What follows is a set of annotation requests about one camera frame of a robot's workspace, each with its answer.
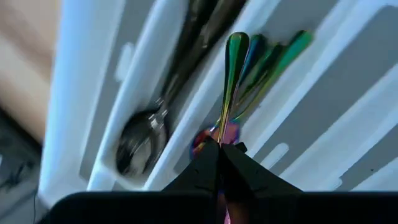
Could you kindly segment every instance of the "silver spoon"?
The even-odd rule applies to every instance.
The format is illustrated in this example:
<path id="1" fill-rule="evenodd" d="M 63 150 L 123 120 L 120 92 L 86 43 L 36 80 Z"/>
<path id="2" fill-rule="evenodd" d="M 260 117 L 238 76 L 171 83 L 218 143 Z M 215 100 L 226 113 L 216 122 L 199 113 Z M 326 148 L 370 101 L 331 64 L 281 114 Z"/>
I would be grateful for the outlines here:
<path id="1" fill-rule="evenodd" d="M 157 100 L 159 109 L 135 114 L 127 122 L 116 152 L 116 168 L 122 175 L 141 175 L 154 166 L 167 143 L 165 117 L 169 112 L 168 106 L 190 78 L 200 59 L 222 36 L 231 23 L 231 16 L 237 15 L 236 9 L 240 10 L 244 2 L 245 0 L 218 1 L 191 50 L 168 80 L 168 85 L 165 85 L 162 97 Z"/>

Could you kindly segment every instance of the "floor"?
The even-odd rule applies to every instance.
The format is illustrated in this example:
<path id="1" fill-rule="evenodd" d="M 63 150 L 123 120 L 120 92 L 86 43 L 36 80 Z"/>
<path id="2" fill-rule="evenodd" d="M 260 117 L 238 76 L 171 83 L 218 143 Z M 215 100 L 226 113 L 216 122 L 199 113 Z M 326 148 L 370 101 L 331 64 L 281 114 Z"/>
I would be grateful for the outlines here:
<path id="1" fill-rule="evenodd" d="M 46 207 L 36 198 L 40 148 L 0 110 L 1 224 L 37 223 L 47 213 Z"/>

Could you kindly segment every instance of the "iridescent spoon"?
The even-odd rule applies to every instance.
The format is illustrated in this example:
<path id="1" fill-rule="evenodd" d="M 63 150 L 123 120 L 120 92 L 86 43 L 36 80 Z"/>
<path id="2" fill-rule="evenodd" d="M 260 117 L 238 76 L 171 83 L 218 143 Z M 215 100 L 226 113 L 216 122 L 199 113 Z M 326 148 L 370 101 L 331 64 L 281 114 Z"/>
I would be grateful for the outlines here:
<path id="1" fill-rule="evenodd" d="M 239 89 L 242 83 L 248 77 L 253 66 L 257 64 L 264 52 L 267 50 L 267 39 L 261 34 L 254 34 L 250 37 L 250 45 L 248 55 L 244 61 L 243 71 L 239 81 Z"/>
<path id="2" fill-rule="evenodd" d="M 255 64 L 255 66 L 253 66 L 253 68 L 251 69 L 249 74 L 246 75 L 245 81 L 240 82 L 240 83 L 244 83 L 244 84 L 239 86 L 238 95 L 241 92 L 248 92 L 250 90 L 250 88 L 256 88 L 258 86 L 258 85 L 256 85 L 256 83 L 261 79 L 262 76 L 267 74 L 266 71 L 271 68 L 273 63 L 275 63 L 275 61 L 279 57 L 282 49 L 283 49 L 283 46 L 276 45 L 275 47 L 267 50 L 259 58 L 259 60 L 257 61 L 257 64 Z M 251 51 L 249 49 L 249 53 L 246 58 L 245 65 L 247 65 L 249 63 L 248 60 L 250 59 L 250 57 L 249 57 L 250 52 Z M 232 121 L 229 122 L 230 127 L 235 127 L 235 128 L 239 127 L 236 125 L 236 122 L 245 119 L 249 115 L 248 109 L 251 107 L 251 104 L 253 104 L 253 102 L 249 103 L 246 106 L 245 110 L 243 110 L 237 117 L 235 117 Z M 218 130 L 219 124 L 220 124 L 220 119 L 218 119 L 217 122 L 212 127 L 200 132 L 195 138 L 195 141 L 193 143 L 193 148 L 197 148 L 198 150 L 200 150 L 201 147 L 204 146 L 204 143 L 201 143 L 201 142 L 206 138 L 207 135 L 215 134 L 215 136 L 217 136 L 218 133 L 216 133 L 215 131 Z M 227 135 L 230 132 L 231 132 L 231 128 L 229 128 L 227 130 Z"/>
<path id="3" fill-rule="evenodd" d="M 242 117 L 247 116 L 249 111 L 253 110 L 254 107 L 259 103 L 259 101 L 265 96 L 267 91 L 271 88 L 271 86 L 277 81 L 277 79 L 280 77 L 280 75 L 283 73 L 283 71 L 289 66 L 291 62 L 293 62 L 312 42 L 313 40 L 313 34 L 310 33 L 309 31 L 306 30 L 301 30 L 300 32 L 297 33 L 297 35 L 294 36 L 292 41 L 290 41 L 289 45 L 286 47 L 284 52 L 282 53 L 282 56 L 278 60 L 277 65 L 272 69 L 272 71 L 269 72 L 269 75 L 267 75 L 264 80 L 262 81 L 263 86 L 261 89 L 258 91 L 257 95 L 254 97 L 252 102 L 245 108 L 245 110 L 239 114 L 237 117 L 235 117 L 234 120 L 240 120 Z M 239 140 L 239 124 L 236 127 L 237 133 L 234 142 Z M 213 134 L 216 133 L 216 128 L 210 133 Z M 197 152 L 200 151 L 200 149 L 203 147 L 204 144 L 202 143 L 197 143 L 198 141 L 195 141 L 193 143 L 193 154 L 196 154 Z"/>
<path id="4" fill-rule="evenodd" d="M 225 50 L 225 80 L 223 107 L 221 109 L 220 134 L 218 143 L 223 143 L 224 134 L 228 125 L 229 114 L 232 110 L 234 97 L 238 90 L 240 74 L 243 70 L 246 54 L 249 49 L 249 37 L 242 32 L 230 35 Z"/>

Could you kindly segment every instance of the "rainbow spoon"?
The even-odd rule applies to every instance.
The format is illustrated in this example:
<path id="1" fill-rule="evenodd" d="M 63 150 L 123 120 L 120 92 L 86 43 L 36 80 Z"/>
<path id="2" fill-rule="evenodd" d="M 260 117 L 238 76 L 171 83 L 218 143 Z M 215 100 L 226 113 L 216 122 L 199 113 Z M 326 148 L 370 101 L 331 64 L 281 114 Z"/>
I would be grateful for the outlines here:
<path id="1" fill-rule="evenodd" d="M 261 34 L 254 34 L 250 37 L 249 51 L 244 61 L 243 71 L 239 81 L 239 89 L 251 72 L 253 66 L 257 64 L 264 52 L 267 50 L 267 39 Z"/>
<path id="2" fill-rule="evenodd" d="M 249 50 L 249 37 L 242 32 L 230 35 L 225 50 L 225 80 L 223 107 L 221 109 L 220 134 L 218 143 L 223 143 L 225 131 L 228 125 L 229 114 L 232 110 L 240 74 Z"/>
<path id="3" fill-rule="evenodd" d="M 262 87 L 258 91 L 257 95 L 254 97 L 252 102 L 250 102 L 250 104 L 245 107 L 243 112 L 241 112 L 229 122 L 230 124 L 228 126 L 231 128 L 231 132 L 234 133 L 232 134 L 231 138 L 225 139 L 225 141 L 227 141 L 228 143 L 236 143 L 237 141 L 239 141 L 239 122 L 241 123 L 243 118 L 248 117 L 249 112 L 252 111 L 256 105 L 258 105 L 260 100 L 265 96 L 271 86 L 282 75 L 283 71 L 311 44 L 312 40 L 313 34 L 307 30 L 301 30 L 292 38 L 288 46 L 283 50 L 282 55 L 279 57 L 276 65 L 274 65 L 270 71 L 267 71 L 267 75 L 264 75 L 263 78 L 261 78 L 259 85 L 262 85 Z M 218 122 L 216 122 L 216 125 L 214 125 L 210 129 L 204 130 L 197 135 L 192 144 L 192 157 L 195 157 L 195 154 L 200 152 L 200 150 L 202 149 L 204 145 L 202 141 L 205 139 L 203 138 L 203 135 L 210 134 L 214 138 L 217 136 L 217 129 Z"/>

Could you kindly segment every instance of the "handle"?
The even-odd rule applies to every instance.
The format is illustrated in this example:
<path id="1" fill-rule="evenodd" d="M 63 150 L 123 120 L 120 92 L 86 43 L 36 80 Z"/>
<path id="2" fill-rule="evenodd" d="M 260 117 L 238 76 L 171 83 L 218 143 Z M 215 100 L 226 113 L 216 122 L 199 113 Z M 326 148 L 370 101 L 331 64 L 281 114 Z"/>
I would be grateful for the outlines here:
<path id="1" fill-rule="evenodd" d="M 244 111 L 235 117 L 234 120 L 242 119 L 252 111 L 255 105 L 257 105 L 260 99 L 264 97 L 265 93 L 280 77 L 284 70 L 311 44 L 312 40 L 313 34 L 307 30 L 301 30 L 293 37 L 292 41 L 290 41 L 289 45 L 284 50 L 284 53 L 280 57 L 277 65 L 272 69 L 272 71 L 270 71 L 270 75 L 268 75 L 263 81 L 264 85 L 259 90 L 258 94 L 244 109 Z"/>
<path id="2" fill-rule="evenodd" d="M 262 83 L 262 81 L 270 75 L 269 70 L 275 65 L 278 58 L 280 57 L 284 46 L 281 43 L 277 43 L 273 48 L 269 49 L 253 67 L 247 80 L 239 86 L 239 100 L 236 103 L 236 107 L 241 105 L 247 97 L 251 96 L 253 91 Z"/>
<path id="3" fill-rule="evenodd" d="M 253 66 L 257 64 L 258 60 L 262 57 L 264 52 L 266 52 L 267 42 L 267 39 L 261 34 L 255 34 L 250 38 L 249 52 L 243 65 L 243 71 L 239 86 L 244 82 L 249 72 L 251 71 Z"/>
<path id="4" fill-rule="evenodd" d="M 195 43 L 201 28 L 206 24 L 215 6 L 216 3 L 212 0 L 190 0 L 178 45 L 175 48 L 172 68 L 170 69 L 171 75 L 176 72 L 179 62 Z"/>
<path id="5" fill-rule="evenodd" d="M 165 86 L 162 94 L 165 105 L 174 100 L 200 60 L 232 24 L 245 2 L 246 0 L 217 2 L 208 22 L 202 27 L 199 37 L 180 62 L 180 66 L 170 78 L 168 85 Z"/>
<path id="6" fill-rule="evenodd" d="M 230 35 L 226 43 L 225 50 L 225 80 L 223 107 L 221 109 L 220 132 L 218 143 L 222 143 L 229 114 L 231 112 L 236 90 L 238 89 L 239 77 L 243 70 L 246 54 L 249 50 L 249 37 L 242 32 L 236 32 Z"/>

